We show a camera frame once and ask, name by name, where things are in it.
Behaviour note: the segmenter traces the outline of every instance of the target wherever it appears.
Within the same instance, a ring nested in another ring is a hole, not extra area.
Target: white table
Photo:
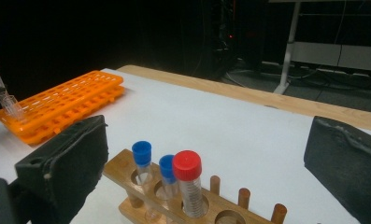
[[[95,113],[106,118],[110,159],[139,140],[151,142],[155,163],[192,149],[202,158],[204,188],[218,175],[221,196],[234,203],[238,190],[248,188],[250,211],[262,217],[283,203],[285,223],[358,223],[304,167],[312,117],[107,71],[122,76],[126,88]],[[13,181],[13,165],[34,149],[0,123],[0,177]],[[118,210],[126,196],[103,176],[72,223],[130,223]]]

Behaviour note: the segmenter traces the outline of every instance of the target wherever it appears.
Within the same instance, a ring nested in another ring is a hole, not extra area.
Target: orange test tube rack
[[[40,144],[114,102],[124,92],[122,82],[122,77],[92,71],[20,101],[23,120],[1,109],[0,121],[24,143]]]

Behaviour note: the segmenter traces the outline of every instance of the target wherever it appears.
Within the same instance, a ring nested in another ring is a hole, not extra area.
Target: blue cap
[[[145,167],[150,164],[152,146],[147,141],[139,141],[133,144],[133,157],[136,165]]]
[[[173,158],[174,155],[165,155],[160,158],[159,165],[161,169],[161,174],[167,184],[172,184],[176,182],[176,177],[173,173]]]

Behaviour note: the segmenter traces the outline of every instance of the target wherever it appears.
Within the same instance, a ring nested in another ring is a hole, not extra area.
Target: wooden table edge
[[[371,112],[347,108],[338,105],[329,105],[295,98],[286,95],[275,94],[267,91],[238,87],[216,81],[187,77],[165,71],[154,70],[136,65],[125,65],[119,69],[120,72],[162,81],[182,87],[199,91],[207,91],[218,95],[242,100],[257,105],[265,105],[277,109],[307,115],[320,116],[329,119],[336,119],[352,126],[371,130]]]

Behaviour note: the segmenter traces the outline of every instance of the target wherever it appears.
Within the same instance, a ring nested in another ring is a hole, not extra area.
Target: wooden test tube rack
[[[237,224],[282,224],[287,213],[285,206],[279,203],[276,204],[270,221],[252,213],[248,209],[250,192],[247,189],[239,191],[239,205],[231,203],[220,197],[220,179],[212,176],[211,191],[202,189],[207,207],[206,214],[198,218],[188,217],[182,211],[180,193],[169,201],[156,196],[156,192],[162,186],[162,176],[159,165],[153,163],[152,170],[154,172],[152,185],[155,187],[144,192],[136,183],[136,164],[130,150],[124,149],[105,166],[103,174],[124,188],[129,196],[121,203],[119,210],[133,223],[147,223],[144,216],[146,212],[144,203],[162,214],[162,217],[155,222],[158,224],[165,224],[165,217],[171,218],[178,224],[226,223],[219,222],[223,218],[229,218]]]

